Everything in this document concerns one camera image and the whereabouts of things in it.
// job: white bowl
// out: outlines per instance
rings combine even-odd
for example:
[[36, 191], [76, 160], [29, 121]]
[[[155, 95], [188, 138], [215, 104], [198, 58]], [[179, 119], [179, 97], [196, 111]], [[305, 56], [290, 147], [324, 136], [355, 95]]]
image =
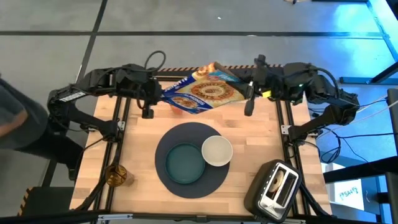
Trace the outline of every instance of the white bowl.
[[201, 154], [207, 163], [220, 167], [231, 161], [233, 149], [223, 136], [212, 136], [201, 145]]

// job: teal plate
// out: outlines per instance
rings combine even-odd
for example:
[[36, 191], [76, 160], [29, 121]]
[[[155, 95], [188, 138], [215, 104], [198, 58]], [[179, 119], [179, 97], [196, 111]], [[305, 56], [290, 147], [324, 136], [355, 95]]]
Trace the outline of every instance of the teal plate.
[[167, 153], [165, 166], [172, 180], [179, 184], [190, 184], [202, 175], [205, 160], [195, 145], [181, 143]]

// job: cable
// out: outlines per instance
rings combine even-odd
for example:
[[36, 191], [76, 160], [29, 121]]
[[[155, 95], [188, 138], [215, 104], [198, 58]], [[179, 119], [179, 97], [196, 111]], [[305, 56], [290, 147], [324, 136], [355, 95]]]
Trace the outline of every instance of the cable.
[[347, 140], [343, 139], [344, 142], [346, 142], [347, 146], [349, 147], [349, 149], [351, 150], [351, 152], [353, 152], [353, 154], [355, 154], [355, 156], [358, 156], [359, 158], [361, 158], [363, 161], [369, 163], [369, 161], [367, 161], [365, 158], [363, 158], [362, 156], [358, 155], [354, 149], [350, 146], [350, 144], [348, 144]]
[[99, 84], [100, 81], [105, 77], [105, 75], [107, 75], [107, 74], [109, 74], [109, 73], [111, 73], [111, 72], [113, 72], [114, 70], [117, 70], [117, 69], [120, 69], [120, 67], [117, 67], [117, 68], [110, 68], [110, 69], [108, 69], [107, 71], [105, 71], [105, 72], [99, 77], [99, 79], [98, 79], [98, 81], [97, 81], [97, 83], [96, 83], [96, 86], [98, 86], [98, 84]]
[[375, 100], [375, 101], [373, 101], [372, 103], [370, 103], [370, 104], [368, 104], [367, 106], [366, 105], [364, 105], [364, 106], [366, 106], [365, 108], [362, 108], [362, 109], [360, 109], [359, 111], [357, 111], [356, 113], [358, 114], [358, 113], [360, 113], [360, 112], [362, 112], [362, 111], [364, 111], [364, 110], [366, 110], [366, 109], [368, 109], [373, 103], [375, 103], [375, 102], [377, 102], [377, 101], [379, 101], [379, 100], [381, 100], [381, 99], [383, 99], [383, 98], [386, 98], [387, 97], [387, 95], [384, 95], [384, 96], [382, 96], [382, 97], [380, 97], [380, 98], [378, 98], [377, 100]]
[[321, 71], [329, 76], [329, 78], [332, 80], [334, 86], [335, 86], [335, 91], [336, 91], [336, 99], [340, 98], [340, 90], [338, 88], [338, 83], [336, 79], [333, 77], [333, 75], [326, 69], [324, 68], [316, 68], [316, 70]]
[[[141, 96], [141, 86], [139, 85], [138, 86], [138, 88], [137, 88], [137, 98], [136, 98], [136, 100], [137, 100], [137, 106], [138, 106], [138, 108], [140, 108], [141, 110], [143, 110], [146, 106], [147, 106], [147, 103], [146, 103], [146, 100], [144, 100], [144, 106], [142, 106], [141, 105], [141, 101], [140, 101], [140, 96]], [[143, 98], [145, 99], [145, 98], [147, 98], [147, 94], [146, 94], [146, 92], [145, 91], [142, 91], [143, 93], [144, 93], [144, 96], [143, 96]]]
[[[373, 113], [373, 114], [371, 114], [371, 115], [369, 115], [369, 116], [366, 116], [366, 117], [364, 117], [364, 118], [361, 118], [361, 119], [359, 119], [359, 120], [354, 120], [353, 122], [351, 122], [351, 124], [354, 124], [354, 123], [357, 123], [357, 122], [360, 122], [360, 121], [364, 121], [364, 120], [366, 120], [366, 119], [368, 119], [368, 118], [370, 118], [370, 117], [373, 117], [374, 115], [377, 115], [377, 114], [379, 114], [379, 113], [381, 113], [381, 112], [383, 112], [383, 111], [389, 109], [390, 107], [396, 105], [397, 103], [398, 103], [398, 100], [395, 101], [395, 102], [393, 102], [393, 103], [391, 103], [388, 107], [386, 107], [386, 108], [384, 108], [384, 109], [382, 109], [382, 110], [380, 110], [380, 111], [378, 111], [378, 112], [376, 112], [376, 113]], [[327, 135], [329, 132], [335, 131], [335, 130], [340, 129], [340, 128], [342, 128], [342, 127], [344, 127], [344, 126], [338, 126], [337, 128], [331, 129], [330, 131], [326, 132], [325, 134], [322, 134], [321, 136], [319, 136], [318, 139], [320, 139], [320, 138], [322, 138], [323, 136]]]
[[[163, 55], [163, 61], [162, 61], [162, 63], [160, 63], [160, 65], [159, 65], [158, 67], [153, 68], [153, 69], [151, 69], [151, 70], [147, 70], [148, 62], [149, 62], [150, 58], [151, 58], [152, 56], [154, 56], [155, 54], [162, 54], [162, 55]], [[162, 66], [164, 65], [165, 62], [166, 62], [166, 53], [163, 52], [163, 51], [161, 51], [161, 50], [156, 50], [156, 51], [152, 52], [152, 53], [147, 57], [147, 60], [145, 60], [144, 69], [145, 69], [145, 71], [147, 71], [147, 72], [155, 72], [155, 71], [158, 71], [160, 68], [162, 68]]]
[[[323, 129], [326, 129], [326, 130], [331, 131], [331, 132], [336, 136], [336, 138], [337, 138], [337, 143], [338, 143], [338, 146], [337, 146], [337, 147], [335, 147], [335, 148], [333, 148], [333, 149], [330, 149], [329, 151], [323, 153], [323, 154], [320, 156], [320, 160], [321, 160], [322, 162], [329, 164], [329, 163], [331, 163], [331, 162], [334, 162], [334, 161], [337, 159], [337, 157], [340, 156], [340, 152], [341, 152], [341, 140], [340, 140], [340, 138], [339, 138], [339, 135], [337, 135], [337, 134], [336, 134], [334, 131], [332, 131], [330, 128], [323, 128]], [[332, 151], [334, 151], [334, 153], [329, 157], [329, 159], [324, 160], [324, 156], [327, 155], [329, 152], [332, 152]]]
[[318, 156], [321, 156], [321, 150], [319, 149], [319, 147], [312, 143], [312, 142], [308, 142], [308, 141], [303, 141], [305, 144], [310, 144], [311, 146], [315, 147], [316, 149], [318, 149]]
[[[373, 101], [372, 103], [369, 103], [369, 104], [366, 104], [366, 105], [361, 105], [361, 106], [359, 106], [359, 107], [364, 107], [364, 106], [367, 106], [367, 107], [369, 107], [370, 105], [373, 105], [373, 104], [375, 104], [375, 103], [379, 103], [379, 102], [385, 102], [386, 101], [386, 99], [385, 100], [376, 100], [376, 101]], [[316, 112], [316, 113], [322, 113], [322, 112], [324, 112], [324, 108], [308, 108], [310, 111], [312, 111], [312, 112]]]
[[81, 152], [80, 152], [80, 154], [79, 154], [79, 157], [78, 157], [78, 160], [77, 160], [77, 164], [76, 164], [76, 166], [75, 166], [75, 180], [77, 180], [77, 175], [78, 175], [77, 170], [78, 170], [78, 166], [80, 165], [81, 161], [83, 160], [83, 153], [86, 151], [86, 149], [88, 149], [88, 148], [91, 147], [91, 146], [94, 146], [95, 144], [99, 143], [100, 141], [102, 141], [102, 140], [104, 140], [104, 139], [106, 139], [106, 136], [104, 136], [104, 137], [102, 137], [101, 139], [99, 139], [99, 140], [97, 140], [97, 141], [95, 141], [95, 142], [89, 144], [88, 146], [86, 146], [84, 149], [81, 150]]
[[390, 134], [398, 134], [398, 133], [359, 134], [359, 135], [345, 136], [345, 137], [339, 137], [339, 138], [341, 138], [341, 139], [348, 139], [348, 138], [366, 137], [366, 136], [385, 136], [385, 135], [390, 135]]
[[289, 159], [292, 159], [296, 156], [296, 152], [293, 152], [293, 156], [289, 156]]

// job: person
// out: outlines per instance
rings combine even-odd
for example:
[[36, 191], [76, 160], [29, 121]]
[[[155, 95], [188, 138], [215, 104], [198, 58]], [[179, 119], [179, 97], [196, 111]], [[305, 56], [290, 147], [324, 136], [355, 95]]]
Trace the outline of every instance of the person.
[[12, 149], [54, 159], [69, 169], [73, 179], [83, 148], [48, 125], [47, 111], [12, 87], [0, 74], [0, 149]]

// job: white cable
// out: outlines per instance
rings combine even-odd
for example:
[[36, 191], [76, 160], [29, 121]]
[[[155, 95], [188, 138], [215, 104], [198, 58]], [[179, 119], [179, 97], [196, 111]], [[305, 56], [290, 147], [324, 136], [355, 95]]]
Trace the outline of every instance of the white cable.
[[[357, 122], [359, 122], [359, 121], [366, 120], [366, 119], [368, 119], [368, 118], [370, 118], [370, 117], [373, 117], [374, 115], [379, 114], [379, 113], [385, 111], [386, 109], [389, 109], [391, 106], [394, 106], [394, 105], [396, 105], [397, 103], [398, 103], [398, 100], [395, 101], [395, 102], [393, 102], [393, 103], [391, 103], [391, 105], [389, 105], [388, 107], [384, 108], [383, 110], [380, 110], [380, 111], [378, 111], [378, 112], [376, 112], [376, 113], [374, 113], [374, 114], [371, 114], [371, 115], [366, 116], [366, 117], [364, 117], [364, 118], [361, 118], [361, 119], [359, 119], [359, 120], [353, 121], [353, 122], [351, 122], [351, 124], [357, 123]], [[339, 126], [339, 127], [337, 127], [337, 128], [334, 128], [334, 129], [332, 129], [332, 130], [326, 132], [325, 134], [322, 134], [321, 136], [319, 136], [319, 137], [317, 138], [317, 140], [320, 139], [320, 138], [322, 138], [322, 136], [327, 135], [329, 132], [334, 131], [334, 130], [337, 130], [337, 129], [340, 129], [340, 128], [342, 128], [342, 127], [345, 127], [345, 126]]]
[[385, 98], [385, 97], [387, 97], [387, 95], [384, 95], [384, 96], [382, 96], [382, 97], [378, 98], [377, 100], [373, 101], [373, 102], [372, 102], [372, 103], [370, 103], [369, 105], [367, 105], [367, 106], [365, 106], [364, 108], [360, 109], [360, 110], [359, 110], [359, 111], [357, 111], [356, 113], [358, 114], [358, 113], [360, 113], [360, 112], [362, 112], [362, 111], [366, 110], [368, 107], [372, 106], [372, 105], [373, 105], [373, 103], [375, 103], [375, 102], [377, 102], [377, 101], [379, 101], [379, 100], [381, 100], [381, 99], [383, 99], [383, 98]]

